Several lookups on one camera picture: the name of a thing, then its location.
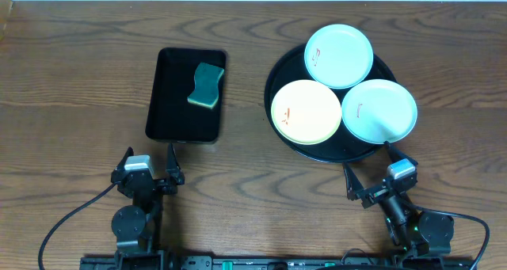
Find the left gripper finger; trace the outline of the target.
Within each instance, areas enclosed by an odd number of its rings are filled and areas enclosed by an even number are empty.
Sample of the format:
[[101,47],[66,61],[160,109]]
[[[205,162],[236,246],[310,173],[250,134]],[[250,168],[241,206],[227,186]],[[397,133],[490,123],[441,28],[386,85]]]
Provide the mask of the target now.
[[119,164],[117,165],[116,169],[124,169],[124,166],[126,164],[126,161],[128,160],[129,157],[131,157],[132,155],[134,154],[134,151],[132,149],[132,147],[130,146],[129,148],[127,148],[124,156],[122,157],[122,159],[120,160]]
[[166,172],[175,182],[175,185],[183,185],[185,183],[185,175],[177,162],[177,157],[173,144],[167,147]]

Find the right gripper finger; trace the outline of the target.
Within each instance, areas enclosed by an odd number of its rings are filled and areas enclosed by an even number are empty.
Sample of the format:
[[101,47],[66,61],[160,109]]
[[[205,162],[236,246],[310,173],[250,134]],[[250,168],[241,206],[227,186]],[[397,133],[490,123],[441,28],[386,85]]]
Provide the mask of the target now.
[[386,148],[388,156],[393,163],[399,162],[403,159],[407,159],[412,165],[417,166],[417,161],[415,159],[401,152],[400,149],[395,147],[393,143],[385,141],[383,145]]
[[359,179],[346,162],[343,162],[342,166],[345,175],[347,199],[348,200],[360,199],[361,194],[364,191],[363,185],[360,183]]

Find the light green plate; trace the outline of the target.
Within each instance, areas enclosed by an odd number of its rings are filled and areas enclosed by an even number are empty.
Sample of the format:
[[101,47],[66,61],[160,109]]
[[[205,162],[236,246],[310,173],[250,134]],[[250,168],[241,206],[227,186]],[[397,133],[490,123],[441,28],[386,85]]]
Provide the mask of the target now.
[[345,95],[342,121],[356,138],[371,144],[394,143],[405,138],[417,123],[417,104],[397,82],[372,79]]
[[327,25],[307,41],[303,59],[309,75],[332,89],[348,89],[363,81],[373,65],[373,49],[358,29]]

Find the green yellow sponge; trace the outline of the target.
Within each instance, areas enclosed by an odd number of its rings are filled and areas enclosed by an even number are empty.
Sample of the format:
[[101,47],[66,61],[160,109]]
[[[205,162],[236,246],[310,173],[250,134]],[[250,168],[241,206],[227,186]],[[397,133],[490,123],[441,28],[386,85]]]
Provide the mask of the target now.
[[194,90],[187,96],[187,102],[213,109],[219,100],[219,81],[224,69],[208,63],[200,63],[194,73]]

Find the yellow plate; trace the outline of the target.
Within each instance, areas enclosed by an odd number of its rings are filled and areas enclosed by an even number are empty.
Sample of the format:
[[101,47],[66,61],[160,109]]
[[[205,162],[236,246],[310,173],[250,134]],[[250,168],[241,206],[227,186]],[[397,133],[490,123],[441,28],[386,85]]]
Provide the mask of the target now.
[[315,145],[325,142],[341,124],[341,103],[327,86],[312,80],[297,80],[275,94],[271,108],[275,129],[292,143]]

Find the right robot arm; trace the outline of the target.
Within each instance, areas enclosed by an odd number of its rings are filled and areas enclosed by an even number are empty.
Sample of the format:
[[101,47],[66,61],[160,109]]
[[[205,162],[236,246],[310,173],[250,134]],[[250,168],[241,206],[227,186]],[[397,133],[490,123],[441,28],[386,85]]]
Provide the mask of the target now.
[[363,208],[378,204],[383,211],[393,244],[409,257],[436,257],[451,252],[454,220],[435,211],[419,211],[407,192],[417,183],[418,162],[385,142],[391,164],[381,184],[364,188],[351,167],[344,163],[347,198],[360,200]]

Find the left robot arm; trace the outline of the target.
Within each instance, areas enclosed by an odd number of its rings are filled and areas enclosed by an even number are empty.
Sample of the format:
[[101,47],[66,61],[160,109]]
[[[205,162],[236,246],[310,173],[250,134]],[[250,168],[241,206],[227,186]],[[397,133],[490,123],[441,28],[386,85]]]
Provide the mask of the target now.
[[135,155],[129,147],[113,170],[111,182],[132,200],[112,217],[117,251],[125,257],[155,253],[162,227],[163,197],[177,194],[177,187],[185,183],[173,145],[167,148],[165,177],[155,179],[151,157]]

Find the round black tray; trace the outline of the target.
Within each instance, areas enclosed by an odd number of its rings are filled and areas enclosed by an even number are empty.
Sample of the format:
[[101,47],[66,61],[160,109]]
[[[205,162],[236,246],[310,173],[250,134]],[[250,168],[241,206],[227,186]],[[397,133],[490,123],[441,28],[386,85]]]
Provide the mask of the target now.
[[[271,106],[276,92],[290,82],[310,77],[304,64],[306,45],[300,44],[284,54],[274,65],[267,77],[264,92],[266,116],[271,116]],[[355,137],[344,124],[326,141],[315,145],[294,143],[276,133],[282,142],[297,153],[320,162],[357,162],[373,155],[382,144],[366,143]]]

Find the black rectangular tray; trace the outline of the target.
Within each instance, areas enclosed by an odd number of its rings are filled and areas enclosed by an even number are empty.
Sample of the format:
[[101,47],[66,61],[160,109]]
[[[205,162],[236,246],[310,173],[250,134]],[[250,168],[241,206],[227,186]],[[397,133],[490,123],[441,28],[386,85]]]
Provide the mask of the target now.
[[[213,109],[192,105],[194,73],[200,63],[224,69]],[[163,48],[158,53],[145,134],[159,142],[213,143],[219,136],[227,54],[221,50]]]

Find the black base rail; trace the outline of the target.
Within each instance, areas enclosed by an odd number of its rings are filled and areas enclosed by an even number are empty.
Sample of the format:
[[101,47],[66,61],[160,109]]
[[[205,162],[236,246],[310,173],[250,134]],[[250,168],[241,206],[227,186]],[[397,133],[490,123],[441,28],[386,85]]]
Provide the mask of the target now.
[[80,270],[167,269],[167,270],[336,270],[336,269],[469,269],[472,263],[460,259],[409,259],[396,264],[386,258],[347,257],[342,259],[252,258],[186,256],[161,257],[83,257]]

